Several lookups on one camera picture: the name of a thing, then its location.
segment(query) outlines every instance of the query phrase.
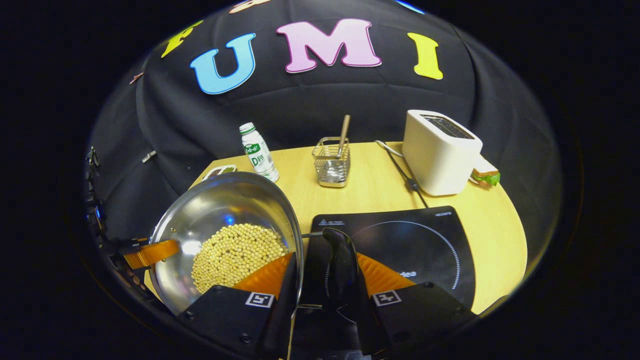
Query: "power cord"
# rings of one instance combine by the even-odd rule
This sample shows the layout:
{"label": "power cord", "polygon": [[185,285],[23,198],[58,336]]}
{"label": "power cord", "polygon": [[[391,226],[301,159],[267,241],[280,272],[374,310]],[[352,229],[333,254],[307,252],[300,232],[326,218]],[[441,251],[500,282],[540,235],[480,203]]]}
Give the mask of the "power cord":
{"label": "power cord", "polygon": [[396,166],[396,169],[398,169],[398,171],[400,172],[400,174],[402,175],[402,177],[404,178],[405,181],[405,185],[407,190],[409,190],[409,192],[417,192],[418,196],[420,197],[420,200],[422,200],[422,203],[424,204],[425,208],[428,208],[429,206],[427,205],[427,203],[424,201],[424,198],[422,197],[422,194],[420,193],[420,187],[418,186],[418,183],[416,183],[416,181],[410,177],[408,177],[404,171],[402,170],[402,168],[400,167],[400,165],[398,165],[398,163],[396,162],[396,159],[394,159],[393,155],[391,155],[391,153],[393,152],[394,154],[397,154],[398,156],[402,156],[402,154],[399,154],[398,152],[396,152],[395,150],[391,149],[387,144],[376,140],[376,142],[378,144],[380,144],[386,151],[387,154],[389,155],[389,158],[391,159],[391,161],[394,162],[394,165]]}

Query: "pink letter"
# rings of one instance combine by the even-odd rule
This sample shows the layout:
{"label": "pink letter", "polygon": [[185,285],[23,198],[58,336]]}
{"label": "pink letter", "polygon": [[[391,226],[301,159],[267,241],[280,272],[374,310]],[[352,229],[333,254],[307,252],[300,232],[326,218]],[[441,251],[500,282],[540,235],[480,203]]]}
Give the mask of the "pink letter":
{"label": "pink letter", "polygon": [[291,53],[287,72],[309,71],[316,67],[317,62],[309,58],[307,48],[325,65],[332,66],[342,45],[347,52],[342,63],[347,66],[374,67],[382,64],[382,60],[373,53],[368,30],[370,27],[371,23],[366,20],[342,19],[335,25],[331,35],[327,36],[306,21],[280,26],[276,32],[285,35]]}

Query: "wooden table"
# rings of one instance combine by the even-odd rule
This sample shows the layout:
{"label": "wooden table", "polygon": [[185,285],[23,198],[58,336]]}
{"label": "wooden table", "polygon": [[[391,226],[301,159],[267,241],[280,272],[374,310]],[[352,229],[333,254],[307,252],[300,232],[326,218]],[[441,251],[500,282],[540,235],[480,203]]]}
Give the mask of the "wooden table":
{"label": "wooden table", "polygon": [[[401,142],[387,144],[401,151]],[[318,214],[424,208],[419,196],[407,191],[402,175],[382,147],[376,143],[349,146],[351,170],[344,188],[325,188],[318,184],[311,155],[313,146],[271,152],[280,172],[276,185],[291,202],[302,233],[310,232],[311,221]],[[404,160],[396,160],[410,174]],[[199,183],[212,168],[231,164],[236,165],[238,171],[253,171],[246,155],[216,160],[191,186]],[[499,297],[511,293],[524,276],[527,242],[520,217],[502,186],[485,189],[467,181],[465,189],[457,195],[433,197],[424,192],[422,195],[430,208],[450,205],[460,217],[476,271],[476,295],[471,311],[478,314]],[[152,289],[148,275],[145,284]]]}

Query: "bread slice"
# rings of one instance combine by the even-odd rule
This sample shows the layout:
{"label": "bread slice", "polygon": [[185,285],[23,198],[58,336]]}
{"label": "bread slice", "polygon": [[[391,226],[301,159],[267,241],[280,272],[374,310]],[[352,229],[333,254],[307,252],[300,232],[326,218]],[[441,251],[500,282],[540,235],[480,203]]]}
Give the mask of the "bread slice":
{"label": "bread slice", "polygon": [[498,169],[491,165],[482,155],[478,154],[473,174],[477,177],[493,176],[498,174]]}

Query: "yellow letter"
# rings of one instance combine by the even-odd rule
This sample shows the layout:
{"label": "yellow letter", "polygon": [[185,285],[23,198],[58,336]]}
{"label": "yellow letter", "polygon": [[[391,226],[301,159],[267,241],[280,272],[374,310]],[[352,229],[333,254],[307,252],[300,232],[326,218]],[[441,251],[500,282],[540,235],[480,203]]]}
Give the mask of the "yellow letter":
{"label": "yellow letter", "polygon": [[415,73],[427,78],[442,79],[442,71],[438,69],[438,56],[436,55],[438,43],[424,35],[416,33],[407,33],[407,35],[415,41],[415,46],[418,49],[418,65],[413,67]]}
{"label": "yellow letter", "polygon": [[267,1],[271,1],[271,0],[249,0],[249,1],[245,1],[243,3],[239,3],[238,5],[235,5],[234,8],[229,11],[229,13],[241,12],[244,9],[248,9],[248,8],[252,7],[253,5],[266,3]]}
{"label": "yellow letter", "polygon": [[178,35],[175,35],[174,37],[172,37],[169,40],[169,43],[166,45],[166,50],[164,51],[164,54],[162,54],[162,56],[160,57],[164,58],[165,55],[172,52],[176,47],[180,46],[180,44],[182,44],[182,39],[188,37],[189,34],[193,31],[193,28],[200,25],[202,22],[203,20],[200,20],[195,24],[191,25],[190,27],[188,27],[186,30],[179,33]]}

